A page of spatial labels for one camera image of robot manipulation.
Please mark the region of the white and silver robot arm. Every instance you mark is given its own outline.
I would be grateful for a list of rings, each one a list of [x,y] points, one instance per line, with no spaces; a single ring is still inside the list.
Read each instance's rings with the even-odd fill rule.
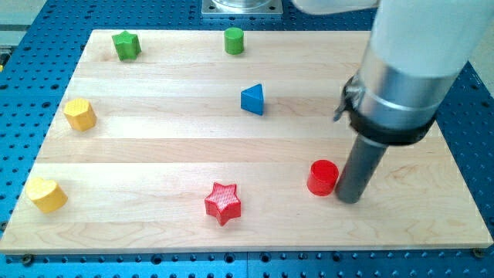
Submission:
[[[413,144],[432,125],[446,93],[493,20],[493,0],[295,0],[308,14],[376,8],[357,73],[334,118],[348,112],[360,135]]]

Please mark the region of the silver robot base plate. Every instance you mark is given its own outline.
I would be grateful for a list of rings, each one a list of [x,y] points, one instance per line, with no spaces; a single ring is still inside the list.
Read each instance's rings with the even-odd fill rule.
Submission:
[[[281,0],[201,0],[203,16],[281,15]]]

